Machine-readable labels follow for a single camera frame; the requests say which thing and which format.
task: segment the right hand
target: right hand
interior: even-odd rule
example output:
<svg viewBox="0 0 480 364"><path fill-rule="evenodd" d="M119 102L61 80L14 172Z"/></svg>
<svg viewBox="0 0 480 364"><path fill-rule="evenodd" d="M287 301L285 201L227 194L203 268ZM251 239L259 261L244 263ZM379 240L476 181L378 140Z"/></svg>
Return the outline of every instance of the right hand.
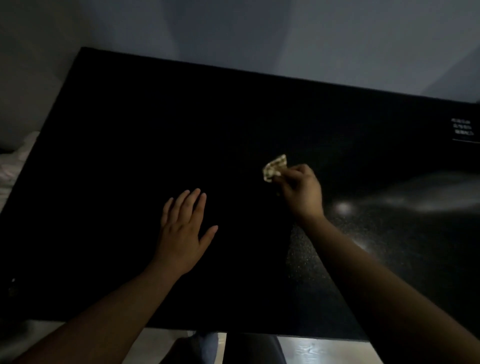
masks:
<svg viewBox="0 0 480 364"><path fill-rule="evenodd" d="M322 188L313 170L300 164L279 171L273 181L282 188L288 207L299 224L324 217Z"/></svg>

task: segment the finger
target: finger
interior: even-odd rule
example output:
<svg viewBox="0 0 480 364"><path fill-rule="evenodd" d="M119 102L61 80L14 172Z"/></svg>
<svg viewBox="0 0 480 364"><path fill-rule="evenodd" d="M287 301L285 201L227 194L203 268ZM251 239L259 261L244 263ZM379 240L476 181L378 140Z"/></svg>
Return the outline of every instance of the finger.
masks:
<svg viewBox="0 0 480 364"><path fill-rule="evenodd" d="M180 207L178 218L179 222L186 224L190 221L190 218L192 217L193 204L197 200L199 194L200 188L196 188L190 195L188 195L187 198L185 198L185 201L183 201L183 204Z"/></svg>
<svg viewBox="0 0 480 364"><path fill-rule="evenodd" d="M303 173L300 172L299 170L292 170L290 168L283 168L283 169L279 170L279 172L282 174L282 177L285 177L287 179L300 181L303 178Z"/></svg>
<svg viewBox="0 0 480 364"><path fill-rule="evenodd" d="M298 164L296 166L290 167L292 170L298 170L303 174L314 174L313 170L307 164Z"/></svg>
<svg viewBox="0 0 480 364"><path fill-rule="evenodd" d="M284 197L289 197L293 193L292 186L288 184L287 180L284 177L275 176L274 178L272 178L272 181L280 185Z"/></svg>
<svg viewBox="0 0 480 364"><path fill-rule="evenodd" d="M205 203L207 202L207 195L205 193L200 195L198 199L197 207L195 211L192 213L192 217L190 222L192 223L193 227L196 231L200 230L200 225L204 219L204 210L205 210Z"/></svg>
<svg viewBox="0 0 480 364"><path fill-rule="evenodd" d="M189 195L190 191L186 190L183 191L180 196L177 197L177 200L175 201L175 204L173 205L173 209L170 211L170 214L168 216L168 222L174 223L177 222L177 219L179 217L179 211L180 207L183 204L183 201L185 198Z"/></svg>
<svg viewBox="0 0 480 364"><path fill-rule="evenodd" d="M205 235L202 236L202 238L200 239L199 244L200 244L200 251L202 252L202 254L205 252L205 250L207 250L217 230L218 230L218 225L212 226L207 230Z"/></svg>
<svg viewBox="0 0 480 364"><path fill-rule="evenodd" d="M172 206L173 197L170 197L168 201L163 205L162 219L160 220L160 226L164 227L168 220L168 212L170 211L170 206Z"/></svg>

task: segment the hand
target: hand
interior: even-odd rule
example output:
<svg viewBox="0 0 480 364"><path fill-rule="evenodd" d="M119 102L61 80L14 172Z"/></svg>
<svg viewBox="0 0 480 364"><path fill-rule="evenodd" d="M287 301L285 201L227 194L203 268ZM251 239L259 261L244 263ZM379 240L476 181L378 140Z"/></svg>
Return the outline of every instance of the hand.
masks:
<svg viewBox="0 0 480 364"><path fill-rule="evenodd" d="M200 189L183 192L173 203L170 198L163 206L161 232L151 265L159 265L180 278L200 260L215 236L218 226L212 226L199 240L198 232L204 219L206 194L201 194L193 211Z"/></svg>
<svg viewBox="0 0 480 364"><path fill-rule="evenodd" d="M306 164L280 170L273 181L282 188L283 196L297 222L301 225L324 217L322 188L313 170Z"/></svg>

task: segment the black table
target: black table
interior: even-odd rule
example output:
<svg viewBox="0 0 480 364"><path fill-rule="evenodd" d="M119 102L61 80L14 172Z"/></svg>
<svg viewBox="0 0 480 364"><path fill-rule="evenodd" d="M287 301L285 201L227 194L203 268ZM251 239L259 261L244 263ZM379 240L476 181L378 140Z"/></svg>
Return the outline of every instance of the black table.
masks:
<svg viewBox="0 0 480 364"><path fill-rule="evenodd" d="M340 229L480 336L479 133L477 105L84 48L0 215L3 310L77 314L200 187L219 231L149 325L366 339L262 180L285 153Z"/></svg>

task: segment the left hand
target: left hand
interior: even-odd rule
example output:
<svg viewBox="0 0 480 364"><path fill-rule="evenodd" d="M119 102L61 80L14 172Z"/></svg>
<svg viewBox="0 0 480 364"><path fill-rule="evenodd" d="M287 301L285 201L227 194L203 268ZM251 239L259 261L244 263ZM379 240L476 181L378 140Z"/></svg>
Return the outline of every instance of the left hand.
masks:
<svg viewBox="0 0 480 364"><path fill-rule="evenodd" d="M199 195L198 188L192 193L187 190L175 202L170 198L163 206L162 230L151 265L159 265L178 278L197 264L218 230L217 225L212 226L198 239L207 200L205 193L200 198Z"/></svg>

